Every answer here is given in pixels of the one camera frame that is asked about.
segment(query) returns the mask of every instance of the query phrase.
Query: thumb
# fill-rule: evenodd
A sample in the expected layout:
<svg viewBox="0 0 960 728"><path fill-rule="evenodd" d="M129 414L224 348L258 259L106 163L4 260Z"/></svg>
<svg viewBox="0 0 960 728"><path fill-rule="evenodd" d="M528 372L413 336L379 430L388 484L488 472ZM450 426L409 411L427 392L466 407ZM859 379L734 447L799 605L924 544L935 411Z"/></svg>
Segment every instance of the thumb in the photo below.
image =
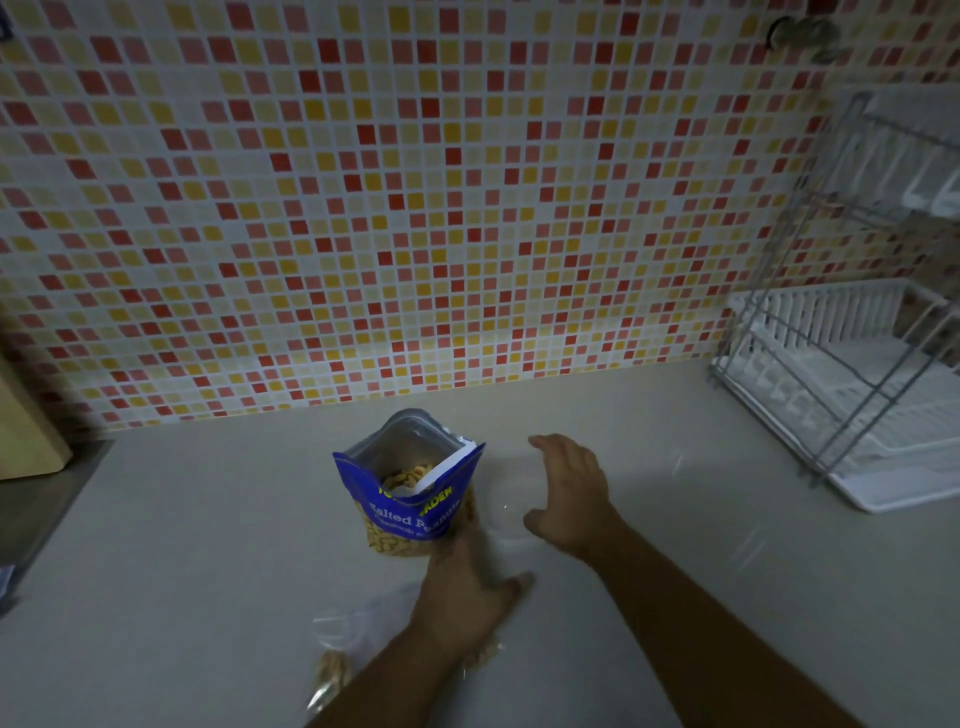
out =
<svg viewBox="0 0 960 728"><path fill-rule="evenodd" d="M540 508L531 508L523 516L523 525L527 527L527 530L530 531L534 536L539 536L543 538L542 524L543 517L546 516L546 511Z"/></svg>
<svg viewBox="0 0 960 728"><path fill-rule="evenodd" d="M511 576L509 579L504 579L500 582L493 592L496 594L501 618L510 614L510 610L512 610L514 605L520 601L520 598L530 590L533 584L534 575L530 571L519 573L516 576Z"/></svg>

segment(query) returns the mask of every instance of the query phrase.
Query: person's right hand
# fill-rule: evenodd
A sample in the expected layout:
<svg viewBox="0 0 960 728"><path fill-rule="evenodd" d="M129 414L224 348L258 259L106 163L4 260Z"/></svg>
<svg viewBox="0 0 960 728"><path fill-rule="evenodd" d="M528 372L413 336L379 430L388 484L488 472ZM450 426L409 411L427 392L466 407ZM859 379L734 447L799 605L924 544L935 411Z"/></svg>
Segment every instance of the person's right hand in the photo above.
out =
<svg viewBox="0 0 960 728"><path fill-rule="evenodd" d="M534 435L530 444L543 453L546 510L529 511L523 524L548 544L587 560L623 525L610 503L607 477L593 452L564 435Z"/></svg>

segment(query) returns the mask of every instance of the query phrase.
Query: dish drying rack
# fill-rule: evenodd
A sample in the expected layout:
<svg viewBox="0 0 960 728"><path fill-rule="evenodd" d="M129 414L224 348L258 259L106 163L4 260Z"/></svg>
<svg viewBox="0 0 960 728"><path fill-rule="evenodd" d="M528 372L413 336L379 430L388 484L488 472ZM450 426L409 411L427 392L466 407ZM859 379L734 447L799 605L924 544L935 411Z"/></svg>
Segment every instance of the dish drying rack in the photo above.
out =
<svg viewBox="0 0 960 728"><path fill-rule="evenodd" d="M913 236L960 218L960 86L847 90L837 106L747 290L728 300L709 373L878 513L960 495L960 306L909 279L785 288L779 271L825 210Z"/></svg>

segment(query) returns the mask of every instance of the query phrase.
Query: mosaic tile wall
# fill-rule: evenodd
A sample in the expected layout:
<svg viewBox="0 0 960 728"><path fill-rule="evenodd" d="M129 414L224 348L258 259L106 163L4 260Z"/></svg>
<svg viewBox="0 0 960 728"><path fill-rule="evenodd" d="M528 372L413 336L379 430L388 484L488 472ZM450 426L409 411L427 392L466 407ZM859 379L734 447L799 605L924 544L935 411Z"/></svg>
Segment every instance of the mosaic tile wall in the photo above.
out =
<svg viewBox="0 0 960 728"><path fill-rule="evenodd" d="M822 89L960 62L948 0L841 0L831 68L784 0L3 5L0 332L81 433L706 355Z"/></svg>

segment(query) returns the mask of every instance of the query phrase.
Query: wooden board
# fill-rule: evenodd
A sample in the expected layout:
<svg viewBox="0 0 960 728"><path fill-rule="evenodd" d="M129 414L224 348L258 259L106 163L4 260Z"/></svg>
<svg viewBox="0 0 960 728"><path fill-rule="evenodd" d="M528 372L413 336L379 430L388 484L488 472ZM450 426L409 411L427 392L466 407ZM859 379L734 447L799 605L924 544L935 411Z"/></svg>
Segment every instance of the wooden board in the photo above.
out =
<svg viewBox="0 0 960 728"><path fill-rule="evenodd" d="M55 473L69 460L70 447L0 356L0 480Z"/></svg>

